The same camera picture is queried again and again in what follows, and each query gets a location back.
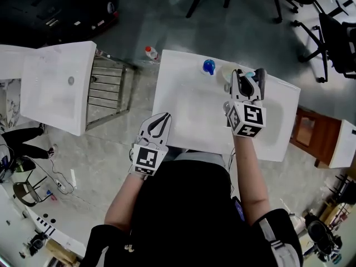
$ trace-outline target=sleeve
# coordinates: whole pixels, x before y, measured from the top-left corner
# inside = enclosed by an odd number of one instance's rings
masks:
[[[122,230],[112,225],[95,226],[90,233],[85,257],[81,262],[81,267],[97,267],[115,262],[115,258],[124,252],[124,246],[127,242],[128,235]]]
[[[300,242],[287,211],[270,211],[253,224],[252,230],[255,246],[264,262],[278,267],[303,266]]]

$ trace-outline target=gray concrete floor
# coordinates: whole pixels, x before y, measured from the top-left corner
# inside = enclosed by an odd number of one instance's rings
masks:
[[[251,68],[265,68],[269,74],[301,88],[300,104],[325,115],[345,118],[356,124],[356,81],[338,74],[329,62],[329,79],[324,76],[321,56],[310,63],[299,63],[297,55],[308,54],[316,46],[300,28],[290,26],[298,19],[308,27],[318,24],[313,5],[290,11],[281,1],[283,23],[274,24],[276,8],[273,0],[201,0],[190,19],[185,15],[193,0],[120,0],[118,24],[93,40],[98,48],[137,64],[147,60],[145,46],[193,52],[239,63]],[[336,4],[319,0],[326,12]],[[356,6],[348,7],[350,16],[339,20],[356,21]]]

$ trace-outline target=chair wheel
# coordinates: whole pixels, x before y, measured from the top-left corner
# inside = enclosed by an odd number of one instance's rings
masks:
[[[304,56],[298,56],[298,61],[299,62],[305,62],[305,57]]]
[[[290,25],[293,26],[293,27],[299,27],[300,26],[300,22],[295,20],[294,22],[291,22]]]
[[[317,83],[325,83],[325,78],[324,77],[318,77],[317,78]]]
[[[283,19],[282,18],[274,18],[273,21],[276,23],[276,24],[280,24],[282,23]]]

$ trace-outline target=blue object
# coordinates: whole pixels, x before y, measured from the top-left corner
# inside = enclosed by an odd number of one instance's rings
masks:
[[[210,73],[210,75],[214,75],[214,70],[215,70],[215,62],[213,60],[206,60],[204,61],[202,65],[202,69],[205,72]]]
[[[248,72],[245,74],[245,77],[254,77],[255,76],[255,72]]]
[[[2,159],[2,165],[4,166],[5,169],[8,169],[9,167],[9,161],[7,159],[7,155]]]

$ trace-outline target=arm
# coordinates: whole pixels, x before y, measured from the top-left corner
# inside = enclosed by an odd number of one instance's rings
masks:
[[[105,224],[116,226],[126,233],[130,232],[133,209],[143,183],[144,180],[139,175],[126,176],[106,213]]]
[[[270,211],[268,191],[252,139],[234,136],[241,203],[249,225]]]

